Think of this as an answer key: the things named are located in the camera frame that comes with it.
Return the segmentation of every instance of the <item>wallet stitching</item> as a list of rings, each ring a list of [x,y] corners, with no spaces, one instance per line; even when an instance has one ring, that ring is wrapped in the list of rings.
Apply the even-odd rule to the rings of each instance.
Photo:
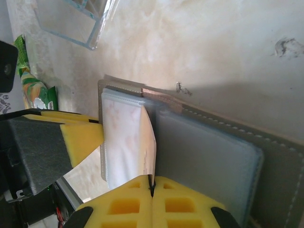
[[[251,185],[251,191],[250,191],[250,195],[249,195],[249,202],[247,202],[247,205],[250,207],[253,204],[253,190],[257,188],[257,181],[258,181],[258,174],[261,171],[261,160],[262,160],[262,156],[259,157],[258,160],[258,165],[256,166],[256,172],[255,172],[255,177],[254,177],[254,181],[253,184]]]
[[[101,83],[101,84],[106,85],[106,86],[113,86],[113,85],[109,85],[109,84],[105,84],[105,83]],[[122,89],[122,90],[131,91],[131,92],[134,92],[134,93],[141,93],[141,92],[138,92],[138,91],[134,91],[134,90],[131,90],[131,89],[126,89],[126,88],[121,88],[121,87],[118,87],[118,86],[114,86],[114,87],[120,88],[120,89]],[[175,102],[173,102],[173,101],[171,101],[171,100],[169,100],[169,99],[166,99],[166,98],[164,98],[164,97],[161,97],[161,96],[158,96],[158,95],[155,95],[155,94],[149,94],[149,95],[155,96],[155,97],[159,98],[160,100],[167,101],[167,102],[169,102],[169,103],[172,104],[172,105],[177,105]],[[189,113],[192,113],[192,114],[201,116],[202,118],[206,118],[206,119],[208,119],[208,120],[212,120],[212,121],[214,121],[214,122],[217,122],[218,124],[224,124],[224,125],[226,125],[227,127],[230,127],[230,128],[232,128],[232,129],[234,129],[234,130],[238,130],[238,131],[240,131],[240,132],[249,134],[249,135],[251,135],[251,136],[254,136],[254,137],[257,137],[257,138],[262,138],[262,139],[264,139],[264,140],[266,140],[266,141],[268,141],[268,142],[271,142],[271,143],[274,143],[274,144],[278,144],[278,145],[280,145],[280,146],[282,146],[282,147],[286,147],[286,148],[287,148],[289,151],[291,151],[291,152],[297,152],[297,150],[296,150],[295,148],[293,148],[293,147],[288,147],[288,146],[287,146],[286,144],[284,144],[284,143],[279,143],[278,141],[271,141],[271,139],[266,138],[266,137],[264,137],[264,136],[262,136],[262,135],[254,134],[254,133],[252,133],[252,132],[248,132],[248,131],[246,131],[246,130],[244,130],[244,129],[241,129],[241,128],[238,128],[238,127],[236,127],[236,126],[232,126],[231,124],[228,124],[228,123],[219,121],[219,120],[214,119],[214,118],[211,118],[211,117],[207,117],[207,116],[202,115],[202,114],[199,114],[199,113],[197,113],[197,112],[193,112],[193,111],[191,111],[191,110],[189,110],[189,109],[186,109],[186,108],[184,108],[184,107],[182,107],[182,109],[185,110],[185,111],[187,111],[187,112],[189,112]],[[302,157],[303,157],[303,154],[302,154],[301,152],[298,152],[298,156],[299,156],[299,158],[302,158]],[[290,204],[290,206],[289,206],[289,211],[288,211],[288,214],[287,214],[287,218],[286,218],[286,221],[285,221],[284,228],[286,228],[286,226],[287,226],[287,224],[288,224],[288,221],[289,221],[289,218],[290,218],[290,215],[291,215],[291,210],[293,209],[293,206],[294,206],[294,203],[295,203],[295,199],[296,199],[296,197],[297,197],[297,194],[298,194],[298,191],[299,191],[299,188],[300,188],[303,170],[304,170],[304,158],[302,158],[302,166],[301,166],[301,170],[300,170],[300,173],[299,173],[299,176],[298,176],[298,182],[297,182],[297,185],[296,185],[296,190],[295,190],[295,192],[294,192],[293,198],[292,198],[292,200],[291,200],[291,204]]]
[[[104,166],[105,166],[105,179],[106,179],[106,182],[107,182],[107,185],[108,185],[108,187],[109,187],[109,182],[108,182],[108,180],[109,180],[109,171],[108,171],[108,165],[107,165],[107,160],[106,160],[106,147],[105,147],[105,141],[104,141],[104,146],[103,146],[103,148],[104,148]]]
[[[100,145],[100,151],[103,151],[104,150],[104,146],[103,145]],[[105,166],[105,163],[104,163],[104,157],[103,156],[100,156],[100,158],[101,158],[101,165],[102,165],[102,168],[101,168],[101,175],[103,176],[103,177],[105,177],[105,179],[106,179],[106,175],[105,175],[105,172],[104,172],[104,169],[103,169],[103,167]]]
[[[131,102],[131,103],[134,103],[134,104],[137,104],[137,105],[140,105],[139,102],[137,102],[137,101],[132,101],[132,100],[128,100],[128,99],[126,99],[126,98],[120,98],[120,97],[118,97],[118,96],[115,96],[114,98],[115,98],[115,99],[119,99],[119,100],[123,100],[123,101],[127,101],[127,102]]]

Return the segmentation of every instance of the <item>clear plastic box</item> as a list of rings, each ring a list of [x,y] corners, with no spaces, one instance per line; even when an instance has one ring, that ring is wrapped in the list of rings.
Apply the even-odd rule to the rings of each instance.
[[[94,50],[116,0],[36,0],[40,27]]]

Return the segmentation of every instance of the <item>marble surface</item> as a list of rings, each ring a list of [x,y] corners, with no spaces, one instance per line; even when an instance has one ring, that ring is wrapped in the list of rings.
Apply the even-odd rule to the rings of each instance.
[[[61,110],[98,116],[97,81],[108,74],[304,139],[302,1],[117,2],[90,51],[42,31],[33,0],[7,1],[13,36],[31,39],[33,69],[58,87]],[[96,150],[66,175],[72,187],[84,187],[82,199],[107,191],[98,156]]]

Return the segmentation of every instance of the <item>yellow foam block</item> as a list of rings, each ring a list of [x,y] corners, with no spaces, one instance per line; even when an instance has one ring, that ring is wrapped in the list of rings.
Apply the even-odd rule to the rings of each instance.
[[[219,228],[211,208],[224,205],[164,177],[155,178],[154,228]]]
[[[85,228],[219,228],[211,208],[222,204],[168,178],[155,182],[153,198],[143,175],[81,205],[94,210]]]
[[[98,121],[97,118],[75,114],[75,113],[64,113],[64,112],[56,112],[56,111],[41,111],[42,116],[54,117],[54,118],[61,118],[61,119],[69,119],[69,120],[76,120],[76,121],[84,121],[89,122],[89,120]]]
[[[79,121],[79,120],[62,119],[62,118],[57,118],[57,117],[41,116],[41,115],[34,115],[34,114],[27,114],[27,115],[24,115],[23,117],[26,117],[30,120],[40,120],[40,121],[63,123],[63,124],[81,123],[81,121]]]
[[[72,167],[77,166],[104,142],[104,130],[98,123],[61,124]]]
[[[85,228],[152,228],[152,197],[146,175],[82,204],[77,210],[84,207],[93,208]]]

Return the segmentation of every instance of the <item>wallet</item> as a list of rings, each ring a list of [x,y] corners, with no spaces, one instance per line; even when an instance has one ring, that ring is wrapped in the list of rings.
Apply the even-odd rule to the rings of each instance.
[[[98,82],[100,121],[102,93],[107,90],[143,102],[156,138],[155,175],[223,203],[243,227],[249,214],[263,228],[300,227],[303,143],[209,112],[165,91],[112,77]],[[101,168],[107,180],[104,150]]]

